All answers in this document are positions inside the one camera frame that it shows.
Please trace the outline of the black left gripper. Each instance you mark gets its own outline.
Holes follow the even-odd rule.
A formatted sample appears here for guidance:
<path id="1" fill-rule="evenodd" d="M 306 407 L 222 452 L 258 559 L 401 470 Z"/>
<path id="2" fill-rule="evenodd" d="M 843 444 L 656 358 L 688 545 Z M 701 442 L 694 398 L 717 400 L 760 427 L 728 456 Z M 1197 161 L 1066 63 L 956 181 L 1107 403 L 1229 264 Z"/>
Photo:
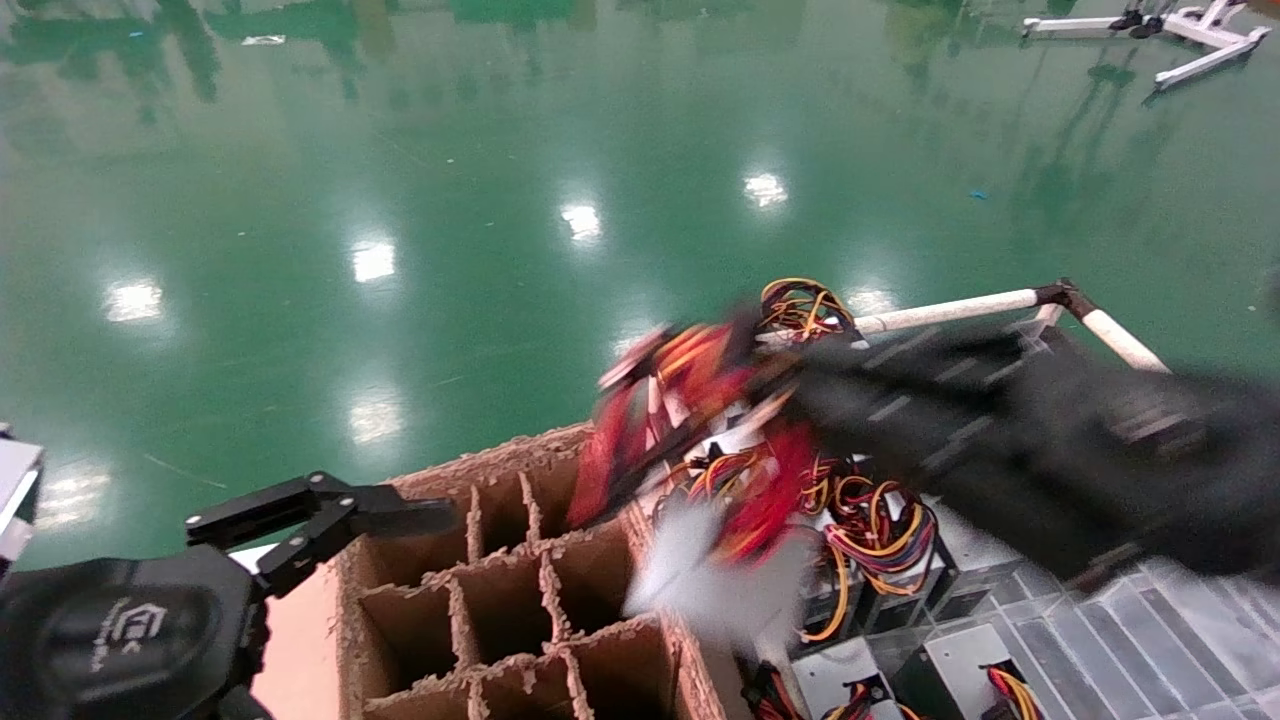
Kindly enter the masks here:
<path id="1" fill-rule="evenodd" d="M 5 719 L 273 720 L 265 593 L 212 548 L 13 573 L 1 632 Z"/>

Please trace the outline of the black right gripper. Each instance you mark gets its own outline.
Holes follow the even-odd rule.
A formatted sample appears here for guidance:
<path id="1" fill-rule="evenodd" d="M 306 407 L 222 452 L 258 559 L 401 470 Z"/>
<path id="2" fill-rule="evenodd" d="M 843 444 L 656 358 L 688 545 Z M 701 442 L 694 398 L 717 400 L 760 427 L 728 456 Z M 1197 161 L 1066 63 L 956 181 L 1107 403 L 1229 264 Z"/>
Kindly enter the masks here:
<path id="1" fill-rule="evenodd" d="M 1019 334 L 911 334 L 800 354 L 795 414 L 1069 582 L 1148 557 L 1210 577 L 1277 574 L 1277 387 L 1160 372 L 1028 370 L 1007 387 L 1007 456 L 945 427 L 856 425 L 908 409 L 996 410 Z"/>

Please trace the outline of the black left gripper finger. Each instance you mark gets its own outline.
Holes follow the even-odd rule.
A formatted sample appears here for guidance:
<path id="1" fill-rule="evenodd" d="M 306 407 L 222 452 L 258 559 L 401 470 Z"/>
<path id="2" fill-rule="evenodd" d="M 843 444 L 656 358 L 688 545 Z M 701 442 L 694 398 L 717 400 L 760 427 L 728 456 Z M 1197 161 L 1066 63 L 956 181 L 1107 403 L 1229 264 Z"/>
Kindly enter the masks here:
<path id="1" fill-rule="evenodd" d="M 196 512 L 186 520 L 186 543 L 229 551 L 287 530 L 256 571 L 262 592 L 282 598 L 362 536 L 440 536 L 458 524 L 449 498 L 408 500 L 393 486 L 310 473 Z"/>

